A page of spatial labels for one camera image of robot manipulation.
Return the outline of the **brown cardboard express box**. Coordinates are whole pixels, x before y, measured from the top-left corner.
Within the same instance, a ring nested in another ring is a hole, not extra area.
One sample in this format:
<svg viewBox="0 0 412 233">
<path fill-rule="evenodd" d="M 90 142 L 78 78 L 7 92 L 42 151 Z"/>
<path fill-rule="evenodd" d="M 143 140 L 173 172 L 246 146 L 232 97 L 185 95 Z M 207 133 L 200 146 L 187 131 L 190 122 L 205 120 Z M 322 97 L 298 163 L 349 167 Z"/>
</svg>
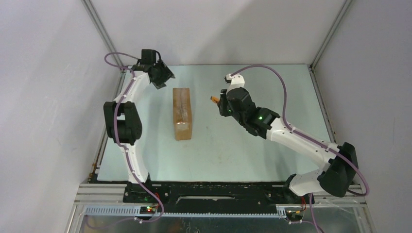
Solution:
<svg viewBox="0 0 412 233">
<path fill-rule="evenodd" d="M 190 140 L 193 121 L 189 88 L 173 88 L 172 100 L 175 140 Z"/>
</svg>

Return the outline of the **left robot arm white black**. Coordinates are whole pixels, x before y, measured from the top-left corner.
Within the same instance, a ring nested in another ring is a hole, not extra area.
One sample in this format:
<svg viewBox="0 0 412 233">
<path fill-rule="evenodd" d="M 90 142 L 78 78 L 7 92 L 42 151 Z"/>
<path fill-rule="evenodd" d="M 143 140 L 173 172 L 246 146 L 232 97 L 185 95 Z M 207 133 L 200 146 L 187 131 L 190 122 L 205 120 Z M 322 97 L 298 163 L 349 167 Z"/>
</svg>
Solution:
<svg viewBox="0 0 412 233">
<path fill-rule="evenodd" d="M 140 61 L 128 68 L 128 71 L 131 78 L 128 79 L 127 86 L 113 101 L 104 103 L 103 113 L 107 135 L 118 145 L 127 164 L 128 181 L 145 183 L 149 172 L 137 146 L 143 126 L 136 104 L 150 84 L 161 89 L 166 86 L 166 81 L 174 78 L 174 74 L 162 59 L 151 65 Z"/>
</svg>

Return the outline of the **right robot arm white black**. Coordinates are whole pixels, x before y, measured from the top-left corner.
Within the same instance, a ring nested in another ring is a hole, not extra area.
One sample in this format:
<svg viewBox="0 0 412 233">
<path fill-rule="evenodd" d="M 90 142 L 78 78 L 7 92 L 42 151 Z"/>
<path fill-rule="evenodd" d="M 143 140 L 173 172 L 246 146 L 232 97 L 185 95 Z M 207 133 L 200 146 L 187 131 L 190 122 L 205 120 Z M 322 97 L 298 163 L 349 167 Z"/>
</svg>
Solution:
<svg viewBox="0 0 412 233">
<path fill-rule="evenodd" d="M 276 112 L 257 107 L 243 88 L 222 89 L 217 102 L 220 115 L 233 117 L 249 134 L 277 142 L 307 156 L 318 169 L 305 174 L 292 174 L 284 184 L 282 195 L 289 203 L 309 193 L 325 191 L 342 198 L 346 195 L 358 169 L 355 147 L 317 141 L 292 128 Z"/>
</svg>

